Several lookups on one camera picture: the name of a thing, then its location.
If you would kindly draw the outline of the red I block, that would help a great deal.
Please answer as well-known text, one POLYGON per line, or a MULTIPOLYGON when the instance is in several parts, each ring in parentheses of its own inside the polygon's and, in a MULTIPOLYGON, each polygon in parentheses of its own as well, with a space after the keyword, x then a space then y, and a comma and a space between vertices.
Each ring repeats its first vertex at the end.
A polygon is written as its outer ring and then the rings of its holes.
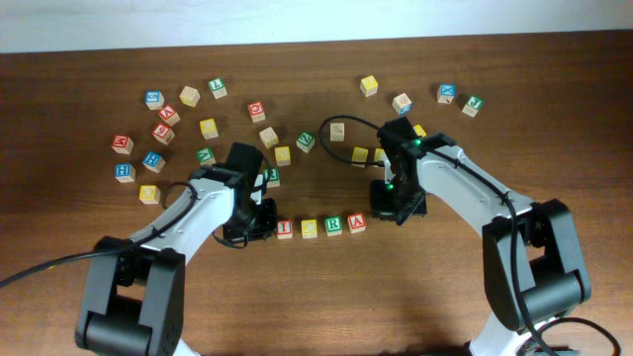
POLYGON ((276 236, 279 239, 290 239, 293 235, 293 225, 291 221, 279 220, 277 222, 276 236))

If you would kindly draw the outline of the yellow C block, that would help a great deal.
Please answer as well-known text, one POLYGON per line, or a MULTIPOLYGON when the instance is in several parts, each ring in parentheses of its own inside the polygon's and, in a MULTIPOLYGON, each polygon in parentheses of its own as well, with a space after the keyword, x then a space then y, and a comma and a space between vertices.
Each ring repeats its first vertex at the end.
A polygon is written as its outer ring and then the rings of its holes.
POLYGON ((302 238, 316 238, 317 237, 317 220, 302 220, 301 221, 301 234, 302 238))

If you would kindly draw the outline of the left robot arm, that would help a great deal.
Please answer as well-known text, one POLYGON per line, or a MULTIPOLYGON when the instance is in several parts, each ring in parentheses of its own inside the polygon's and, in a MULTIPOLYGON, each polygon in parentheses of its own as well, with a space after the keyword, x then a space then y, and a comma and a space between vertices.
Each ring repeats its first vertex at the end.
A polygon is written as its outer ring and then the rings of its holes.
POLYGON ((234 249, 268 238, 276 204, 265 196, 263 153, 234 143, 226 162, 203 166, 148 226, 94 248, 74 339, 97 355, 191 355, 182 337, 186 267, 220 229, 234 249))

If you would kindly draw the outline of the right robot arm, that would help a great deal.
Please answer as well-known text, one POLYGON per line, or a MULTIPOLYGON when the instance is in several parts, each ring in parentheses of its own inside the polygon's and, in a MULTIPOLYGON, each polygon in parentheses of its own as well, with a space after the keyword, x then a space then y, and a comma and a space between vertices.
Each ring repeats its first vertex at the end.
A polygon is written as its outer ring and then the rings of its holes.
POLYGON ((385 177, 371 184, 371 210, 403 224, 424 216, 433 195, 483 243, 484 284, 492 314, 468 344, 471 355, 540 355, 527 328, 544 330, 591 295, 576 225, 557 199, 537 203, 477 166, 444 133, 420 137, 401 117, 377 132, 385 177))

